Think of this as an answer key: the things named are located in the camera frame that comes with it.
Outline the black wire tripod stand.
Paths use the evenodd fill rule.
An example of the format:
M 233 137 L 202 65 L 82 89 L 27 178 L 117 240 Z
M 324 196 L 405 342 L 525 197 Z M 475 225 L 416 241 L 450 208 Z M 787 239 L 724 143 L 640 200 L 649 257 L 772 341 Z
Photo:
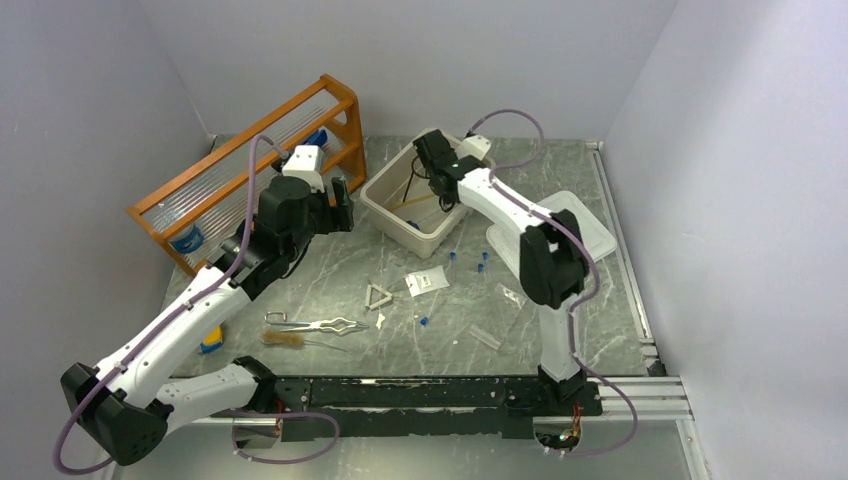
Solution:
M 414 178 L 419 178 L 419 179 L 423 179 L 423 180 L 429 179 L 428 172 L 423 167 L 418 156 L 416 156 L 410 162 L 410 175 L 409 175 L 409 178 L 407 180 L 405 190 L 404 190 L 404 193 L 403 193 L 403 197 L 402 197 L 403 202 L 406 202 L 407 199 L 408 199 L 408 195 L 409 195 L 409 192 L 410 192 Z

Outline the tan rubber tubing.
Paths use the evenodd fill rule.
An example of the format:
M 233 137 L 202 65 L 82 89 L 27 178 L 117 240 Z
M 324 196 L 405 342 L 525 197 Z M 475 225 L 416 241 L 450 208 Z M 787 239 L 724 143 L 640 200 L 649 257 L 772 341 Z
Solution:
M 415 204 L 430 200 L 431 198 L 434 198 L 434 197 L 436 197 L 436 195 L 431 193 L 431 194 L 427 194 L 427 195 L 424 195 L 424 196 L 421 196 L 421 197 L 404 200 L 400 203 L 392 205 L 391 207 L 387 207 L 386 209 L 389 212 L 395 212 L 395 211 L 400 210 L 402 208 L 405 208 L 407 206 L 415 205 Z

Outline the metal crucible tongs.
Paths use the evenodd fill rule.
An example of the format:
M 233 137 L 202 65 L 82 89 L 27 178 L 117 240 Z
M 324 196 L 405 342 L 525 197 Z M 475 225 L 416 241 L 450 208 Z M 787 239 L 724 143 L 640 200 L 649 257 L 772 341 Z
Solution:
M 280 331 L 287 332 L 325 332 L 335 335 L 346 335 L 354 331 L 363 331 L 369 328 L 363 322 L 349 320 L 344 317 L 335 317 L 315 321 L 294 321 L 282 311 L 267 312 L 264 315 L 267 326 L 274 327 Z

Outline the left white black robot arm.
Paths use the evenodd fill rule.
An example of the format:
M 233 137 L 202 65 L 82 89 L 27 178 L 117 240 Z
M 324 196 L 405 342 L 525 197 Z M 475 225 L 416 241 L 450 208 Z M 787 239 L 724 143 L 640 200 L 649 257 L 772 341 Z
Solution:
M 68 423 L 88 433 L 110 461 L 128 466 L 202 417 L 225 410 L 278 413 L 277 377 L 251 356 L 188 380 L 169 377 L 213 328 L 290 276 L 314 236 L 351 231 L 346 182 L 336 177 L 331 186 L 283 174 L 251 195 L 245 222 L 173 303 L 95 366 L 75 363 L 66 370 L 60 384 Z

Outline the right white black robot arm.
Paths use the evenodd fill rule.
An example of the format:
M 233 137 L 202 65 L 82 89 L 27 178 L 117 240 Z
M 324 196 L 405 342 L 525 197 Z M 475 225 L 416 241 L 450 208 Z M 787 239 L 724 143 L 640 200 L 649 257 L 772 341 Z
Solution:
M 412 145 L 432 193 L 451 205 L 475 210 L 517 240 L 518 279 L 539 311 L 540 402 L 550 413 L 565 413 L 587 382 L 575 313 L 587 300 L 583 295 L 587 276 L 597 274 L 576 216 L 569 210 L 552 212 L 518 194 L 484 165 L 484 148 L 462 154 L 438 129 L 422 134 Z

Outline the beige plastic bin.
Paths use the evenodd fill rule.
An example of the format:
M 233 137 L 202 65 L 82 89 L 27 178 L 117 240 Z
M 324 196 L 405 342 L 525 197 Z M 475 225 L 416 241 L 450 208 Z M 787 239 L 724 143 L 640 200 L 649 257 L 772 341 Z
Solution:
M 436 196 L 395 212 L 389 212 L 387 207 L 402 202 L 410 175 L 410 162 L 416 156 L 411 142 L 404 145 L 364 184 L 360 190 L 360 201 L 369 210 L 371 221 L 379 231 L 415 255 L 428 258 L 471 212 L 471 209 L 464 205 L 457 205 L 446 212 L 440 206 Z M 427 180 L 414 178 L 408 199 L 431 193 Z M 411 228 L 406 223 L 408 219 L 419 219 L 423 230 L 416 231 Z

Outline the blue stapler on shelf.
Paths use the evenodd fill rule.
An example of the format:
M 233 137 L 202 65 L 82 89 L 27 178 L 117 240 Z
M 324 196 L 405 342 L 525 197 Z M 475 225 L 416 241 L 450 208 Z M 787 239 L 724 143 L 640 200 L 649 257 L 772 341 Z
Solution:
M 317 146 L 324 149 L 328 142 L 328 132 L 325 129 L 319 129 L 310 134 L 303 142 L 303 145 Z

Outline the clear plastic funnel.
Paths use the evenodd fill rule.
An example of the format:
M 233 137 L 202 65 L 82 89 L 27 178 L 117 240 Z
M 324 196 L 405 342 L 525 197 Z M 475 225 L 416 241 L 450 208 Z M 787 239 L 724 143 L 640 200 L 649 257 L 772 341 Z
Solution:
M 388 262 L 381 270 L 377 285 L 384 290 L 394 294 L 406 287 L 405 276 L 407 273 L 398 265 Z

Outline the white clay triangle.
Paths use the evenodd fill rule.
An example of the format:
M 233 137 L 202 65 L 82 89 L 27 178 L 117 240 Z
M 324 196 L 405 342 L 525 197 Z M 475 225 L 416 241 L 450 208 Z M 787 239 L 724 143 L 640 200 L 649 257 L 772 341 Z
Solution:
M 393 301 L 393 294 L 380 285 L 369 283 L 366 287 L 364 308 L 366 311 L 378 310 Z

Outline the white plastic packet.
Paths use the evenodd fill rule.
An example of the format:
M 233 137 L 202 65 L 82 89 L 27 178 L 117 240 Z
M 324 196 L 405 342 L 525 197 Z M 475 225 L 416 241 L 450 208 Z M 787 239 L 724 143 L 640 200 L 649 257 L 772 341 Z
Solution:
M 404 276 L 404 281 L 411 297 L 417 297 L 450 286 L 442 265 L 411 272 Z

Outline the blue white roll on shelf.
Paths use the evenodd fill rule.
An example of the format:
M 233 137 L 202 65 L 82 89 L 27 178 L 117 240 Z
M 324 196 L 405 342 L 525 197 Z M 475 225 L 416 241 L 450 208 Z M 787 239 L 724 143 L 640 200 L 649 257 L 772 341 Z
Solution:
M 196 223 L 189 224 L 168 241 L 170 246 L 182 255 L 195 252 L 204 242 L 202 229 Z

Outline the small clear plastic bag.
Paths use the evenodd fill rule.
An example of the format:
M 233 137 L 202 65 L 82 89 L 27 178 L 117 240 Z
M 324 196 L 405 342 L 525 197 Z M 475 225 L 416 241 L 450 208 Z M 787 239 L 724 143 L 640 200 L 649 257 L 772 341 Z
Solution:
M 521 310 L 524 307 L 527 302 L 527 298 L 523 294 L 501 284 L 499 284 L 498 287 L 500 288 L 501 295 L 507 302 L 514 305 L 518 310 Z

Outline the yellow blue block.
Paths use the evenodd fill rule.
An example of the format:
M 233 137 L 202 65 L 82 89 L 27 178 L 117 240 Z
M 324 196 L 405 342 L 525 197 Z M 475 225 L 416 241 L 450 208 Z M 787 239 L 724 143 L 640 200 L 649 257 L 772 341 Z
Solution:
M 223 329 L 221 326 L 217 326 L 202 339 L 199 351 L 202 355 L 207 355 L 221 348 L 223 344 Z

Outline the clear test tube rack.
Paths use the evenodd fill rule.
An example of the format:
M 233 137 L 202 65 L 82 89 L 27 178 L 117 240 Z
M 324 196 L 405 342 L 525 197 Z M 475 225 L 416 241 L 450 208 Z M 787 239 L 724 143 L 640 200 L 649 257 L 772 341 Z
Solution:
M 491 348 L 494 351 L 498 351 L 501 348 L 501 345 L 502 345 L 501 341 L 497 340 L 492 334 L 482 330 L 481 328 L 479 328 L 476 325 L 471 325 L 468 328 L 468 333 L 473 338 L 475 338 L 479 342 L 483 343 L 484 345 L 488 346 L 489 348 Z

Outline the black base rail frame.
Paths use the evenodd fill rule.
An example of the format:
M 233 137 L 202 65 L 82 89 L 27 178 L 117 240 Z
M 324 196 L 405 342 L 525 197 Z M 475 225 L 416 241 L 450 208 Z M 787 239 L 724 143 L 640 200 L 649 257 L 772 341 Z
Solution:
M 283 441 L 329 438 L 335 428 L 315 412 L 333 417 L 343 437 L 499 434 L 507 439 L 535 435 L 533 422 L 554 418 L 569 422 L 579 416 L 628 417 L 631 407 L 642 413 L 672 413 L 687 408 L 681 382 L 670 378 L 624 378 L 616 393 L 599 380 L 588 380 L 567 396 L 537 376 L 348 378 L 281 377 L 266 412 L 301 414 L 280 421 Z

